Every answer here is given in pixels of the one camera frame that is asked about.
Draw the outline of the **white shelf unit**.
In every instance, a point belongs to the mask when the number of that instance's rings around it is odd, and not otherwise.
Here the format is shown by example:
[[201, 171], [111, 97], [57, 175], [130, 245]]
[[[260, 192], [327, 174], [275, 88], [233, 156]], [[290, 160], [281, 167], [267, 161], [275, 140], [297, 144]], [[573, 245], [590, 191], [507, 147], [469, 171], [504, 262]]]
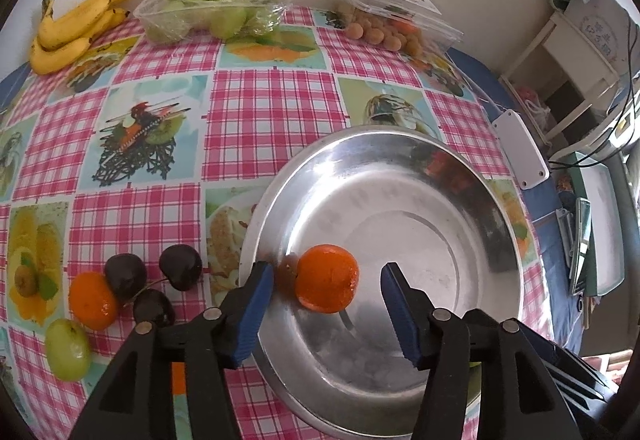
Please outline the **white shelf unit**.
[[[500, 74], [499, 80], [532, 122], [536, 139], [549, 145], [596, 101], [617, 87], [620, 75], [577, 26], [555, 11], [533, 41]], [[564, 83], [574, 87], [580, 101], [563, 119], [547, 127], [540, 126], [516, 89], [529, 87], [544, 100]]]

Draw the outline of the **large steel bowl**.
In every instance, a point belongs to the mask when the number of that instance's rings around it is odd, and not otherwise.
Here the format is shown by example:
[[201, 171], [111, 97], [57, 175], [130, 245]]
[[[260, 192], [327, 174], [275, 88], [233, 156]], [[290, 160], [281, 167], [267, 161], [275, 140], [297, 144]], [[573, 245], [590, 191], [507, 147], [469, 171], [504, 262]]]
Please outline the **large steel bowl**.
[[[322, 245], [356, 259], [346, 308], [305, 308], [294, 279]], [[295, 154], [259, 200], [240, 275], [273, 267], [274, 289], [254, 351], [278, 398], [310, 426], [340, 439], [405, 439], [427, 375], [402, 342], [416, 331], [411, 291], [428, 317], [480, 309], [518, 317], [523, 273], [506, 211], [488, 182], [442, 142], [395, 126], [357, 126]]]

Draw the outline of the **dark plum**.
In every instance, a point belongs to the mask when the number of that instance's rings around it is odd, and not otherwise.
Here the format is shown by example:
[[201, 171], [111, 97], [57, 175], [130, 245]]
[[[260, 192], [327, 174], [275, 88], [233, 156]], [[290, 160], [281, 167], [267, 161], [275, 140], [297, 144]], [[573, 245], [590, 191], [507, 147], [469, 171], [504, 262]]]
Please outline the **dark plum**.
[[163, 292], [154, 289], [146, 289], [136, 297], [132, 314], [137, 324], [151, 322], [157, 327], [171, 327], [176, 319], [170, 300]]
[[168, 246], [158, 260], [160, 272], [177, 291], [190, 291], [198, 283], [203, 271], [203, 261], [196, 249], [186, 244]]
[[145, 263], [134, 254], [123, 253], [106, 260], [104, 277], [115, 297], [126, 303], [139, 293], [146, 284]]

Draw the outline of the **green jujube fruit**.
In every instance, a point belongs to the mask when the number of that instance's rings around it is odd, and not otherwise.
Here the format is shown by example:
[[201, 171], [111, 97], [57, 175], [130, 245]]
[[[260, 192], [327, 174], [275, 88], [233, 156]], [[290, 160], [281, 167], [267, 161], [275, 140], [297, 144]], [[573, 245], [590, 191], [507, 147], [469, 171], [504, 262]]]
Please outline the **green jujube fruit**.
[[91, 365], [89, 338], [77, 322], [57, 319], [46, 330], [44, 350], [53, 375], [63, 382], [78, 382]]

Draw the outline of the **clear box brown longans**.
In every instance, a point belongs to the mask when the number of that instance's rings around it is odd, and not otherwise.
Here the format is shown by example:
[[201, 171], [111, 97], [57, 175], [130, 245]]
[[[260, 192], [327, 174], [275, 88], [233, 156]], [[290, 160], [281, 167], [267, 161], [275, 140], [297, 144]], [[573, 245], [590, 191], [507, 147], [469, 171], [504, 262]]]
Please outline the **clear box brown longans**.
[[436, 47], [446, 52], [462, 40], [463, 33], [450, 26], [431, 0], [337, 0], [334, 14], [354, 40], [370, 42], [401, 52], [409, 41], [420, 49]]

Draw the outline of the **white power strip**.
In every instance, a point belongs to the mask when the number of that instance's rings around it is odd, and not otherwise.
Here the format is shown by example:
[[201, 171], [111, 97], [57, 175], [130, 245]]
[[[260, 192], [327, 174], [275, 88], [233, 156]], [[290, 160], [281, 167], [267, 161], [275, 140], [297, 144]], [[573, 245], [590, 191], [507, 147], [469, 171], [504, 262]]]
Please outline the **white power strip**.
[[522, 190], [533, 189], [549, 178], [549, 168], [518, 112], [502, 112], [491, 126]]

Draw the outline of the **pink checkered fruit tablecloth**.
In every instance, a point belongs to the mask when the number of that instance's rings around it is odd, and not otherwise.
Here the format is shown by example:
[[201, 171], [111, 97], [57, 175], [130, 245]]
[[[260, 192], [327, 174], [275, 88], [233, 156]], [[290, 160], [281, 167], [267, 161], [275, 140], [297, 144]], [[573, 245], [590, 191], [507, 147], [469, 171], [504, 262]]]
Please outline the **pink checkered fruit tablecloth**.
[[[451, 60], [424, 62], [353, 42], [329, 12], [294, 7], [259, 42], [198, 34], [156, 46], [137, 20], [105, 33], [73, 67], [18, 69], [1, 85], [1, 380], [39, 439], [63, 439], [131, 330], [128, 306], [89, 330], [90, 372], [62, 382], [44, 334], [71, 318], [68, 288], [113, 255], [145, 263], [181, 321], [236, 280], [247, 217], [271, 176], [301, 148], [374, 115], [442, 138], [489, 181], [516, 230], [524, 319], [553, 335], [532, 217], [480, 97]], [[175, 290], [158, 260], [198, 251], [203, 271]]]

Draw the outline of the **orange tangerine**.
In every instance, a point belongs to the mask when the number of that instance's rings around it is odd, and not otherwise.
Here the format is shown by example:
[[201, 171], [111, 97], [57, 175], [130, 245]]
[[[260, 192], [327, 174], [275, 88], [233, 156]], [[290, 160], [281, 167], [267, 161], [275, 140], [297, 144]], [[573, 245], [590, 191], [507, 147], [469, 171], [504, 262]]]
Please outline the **orange tangerine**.
[[314, 245], [299, 257], [294, 293], [308, 310], [336, 313], [355, 297], [359, 266], [349, 251], [332, 244]]
[[97, 332], [110, 327], [119, 314], [118, 300], [104, 274], [96, 271], [81, 272], [73, 278], [68, 305], [82, 325]]

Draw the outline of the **yellow banana bunch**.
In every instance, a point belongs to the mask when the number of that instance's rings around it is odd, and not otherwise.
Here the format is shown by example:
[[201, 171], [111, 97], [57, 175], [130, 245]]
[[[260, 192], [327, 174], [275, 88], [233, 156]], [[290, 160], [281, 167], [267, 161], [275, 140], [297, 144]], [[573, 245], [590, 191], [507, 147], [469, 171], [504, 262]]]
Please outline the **yellow banana bunch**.
[[69, 67], [88, 52], [95, 40], [129, 17], [127, 0], [84, 0], [54, 18], [55, 0], [42, 0], [41, 19], [29, 49], [29, 65], [37, 75]]

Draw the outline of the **blue table cover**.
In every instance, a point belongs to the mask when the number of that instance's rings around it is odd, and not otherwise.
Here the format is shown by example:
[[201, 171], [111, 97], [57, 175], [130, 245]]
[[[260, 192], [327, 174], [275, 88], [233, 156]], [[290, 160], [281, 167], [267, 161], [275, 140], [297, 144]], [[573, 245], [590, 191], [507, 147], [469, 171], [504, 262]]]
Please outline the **blue table cover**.
[[[450, 48], [448, 56], [494, 104], [480, 97], [488, 119], [495, 119], [503, 110], [521, 112], [520, 105], [492, 74], [488, 67], [477, 59]], [[578, 311], [578, 298], [568, 293], [567, 267], [564, 249], [555, 211], [561, 208], [561, 201], [552, 178], [537, 187], [523, 192], [524, 202], [533, 218], [533, 226], [540, 247], [542, 265], [550, 296], [550, 310], [555, 342], [578, 354], [582, 347], [582, 314]]]

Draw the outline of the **clear box green fruits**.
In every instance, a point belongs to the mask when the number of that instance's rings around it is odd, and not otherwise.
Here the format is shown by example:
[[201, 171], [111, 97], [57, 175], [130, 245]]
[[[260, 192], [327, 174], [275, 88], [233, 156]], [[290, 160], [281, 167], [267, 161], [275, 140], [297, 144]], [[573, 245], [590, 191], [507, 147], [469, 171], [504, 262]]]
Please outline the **clear box green fruits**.
[[281, 22], [290, 0], [142, 0], [134, 16], [155, 44], [206, 32], [218, 41], [263, 36]]

